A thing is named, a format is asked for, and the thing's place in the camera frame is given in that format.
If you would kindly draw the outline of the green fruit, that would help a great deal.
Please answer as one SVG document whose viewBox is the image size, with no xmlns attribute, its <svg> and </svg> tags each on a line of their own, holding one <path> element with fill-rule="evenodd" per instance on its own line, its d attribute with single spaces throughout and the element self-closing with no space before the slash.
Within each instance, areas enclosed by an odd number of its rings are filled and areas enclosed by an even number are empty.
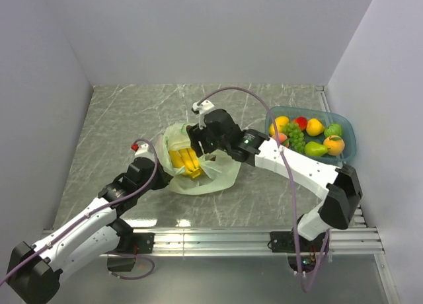
<svg viewBox="0 0 423 304">
<path fill-rule="evenodd" d="M 312 157 L 322 157 L 328 153 L 328 150 L 329 148 L 325 144 L 310 141 L 304 147 L 304 154 Z"/>
</svg>

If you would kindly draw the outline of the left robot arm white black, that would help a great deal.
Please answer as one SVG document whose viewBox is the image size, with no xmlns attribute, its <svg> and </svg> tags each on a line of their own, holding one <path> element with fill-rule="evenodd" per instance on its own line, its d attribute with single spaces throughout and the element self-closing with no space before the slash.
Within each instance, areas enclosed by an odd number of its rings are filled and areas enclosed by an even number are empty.
<svg viewBox="0 0 423 304">
<path fill-rule="evenodd" d="M 97 256 L 134 256 L 141 242 L 121 216 L 146 192 L 167 187 L 171 179 L 160 163 L 136 158 L 71 221 L 31 245 L 18 244 L 5 283 L 25 303 L 48 303 L 68 277 Z"/>
</svg>

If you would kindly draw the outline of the orange fruit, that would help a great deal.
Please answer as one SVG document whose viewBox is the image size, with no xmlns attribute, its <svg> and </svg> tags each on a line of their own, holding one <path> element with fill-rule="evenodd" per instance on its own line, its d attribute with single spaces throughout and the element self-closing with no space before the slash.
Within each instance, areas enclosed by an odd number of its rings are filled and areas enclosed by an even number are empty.
<svg viewBox="0 0 423 304">
<path fill-rule="evenodd" d="M 323 145 L 327 148 L 327 154 L 330 156 L 339 156 L 345 148 L 344 140 L 338 135 L 328 136 Z"/>
</svg>

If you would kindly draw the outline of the yellow bananas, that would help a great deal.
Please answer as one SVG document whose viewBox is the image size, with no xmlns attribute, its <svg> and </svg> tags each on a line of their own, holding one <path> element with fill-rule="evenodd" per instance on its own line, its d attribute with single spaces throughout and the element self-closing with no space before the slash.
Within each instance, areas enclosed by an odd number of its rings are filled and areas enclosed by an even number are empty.
<svg viewBox="0 0 423 304">
<path fill-rule="evenodd" d="M 169 157 L 173 167 L 176 169 L 183 168 L 184 172 L 182 174 L 192 180 L 198 178 L 203 172 L 198 158 L 191 148 L 179 149 L 177 151 L 169 150 Z"/>
</svg>

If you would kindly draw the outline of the green grape bunch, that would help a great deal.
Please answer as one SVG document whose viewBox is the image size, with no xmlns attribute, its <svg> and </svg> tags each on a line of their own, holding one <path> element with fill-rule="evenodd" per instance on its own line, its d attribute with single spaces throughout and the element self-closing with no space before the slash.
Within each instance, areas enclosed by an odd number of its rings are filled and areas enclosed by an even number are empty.
<svg viewBox="0 0 423 304">
<path fill-rule="evenodd" d="M 285 125 L 282 129 L 289 142 L 289 148 L 297 153 L 304 154 L 305 140 L 304 133 L 301 131 L 299 124 L 296 122 L 290 122 Z"/>
</svg>

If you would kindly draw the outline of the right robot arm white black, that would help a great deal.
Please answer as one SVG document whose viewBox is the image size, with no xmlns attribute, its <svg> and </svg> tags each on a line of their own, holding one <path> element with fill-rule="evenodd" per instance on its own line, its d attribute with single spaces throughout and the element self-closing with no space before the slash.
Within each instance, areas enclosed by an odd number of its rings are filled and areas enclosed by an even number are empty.
<svg viewBox="0 0 423 304">
<path fill-rule="evenodd" d="M 310 190 L 320 204 L 294 218 L 291 238 L 284 252 L 308 251 L 330 229 L 345 230 L 362 198 L 354 167 L 320 163 L 300 155 L 256 130 L 242 130 L 224 109 L 195 104 L 198 123 L 187 129 L 197 156 L 224 151 L 236 162 L 268 170 Z"/>
</svg>

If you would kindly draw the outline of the green printed plastic bag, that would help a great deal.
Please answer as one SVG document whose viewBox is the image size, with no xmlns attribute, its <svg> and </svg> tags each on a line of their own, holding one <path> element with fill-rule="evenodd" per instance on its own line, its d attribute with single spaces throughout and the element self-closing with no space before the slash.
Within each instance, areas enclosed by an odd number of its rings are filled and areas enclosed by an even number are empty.
<svg viewBox="0 0 423 304">
<path fill-rule="evenodd" d="M 189 123 L 173 124 L 156 142 L 159 162 L 172 176 L 168 189 L 177 194 L 199 196 L 230 188 L 241 164 L 220 150 L 198 157 L 190 145 L 186 131 L 189 126 Z"/>
</svg>

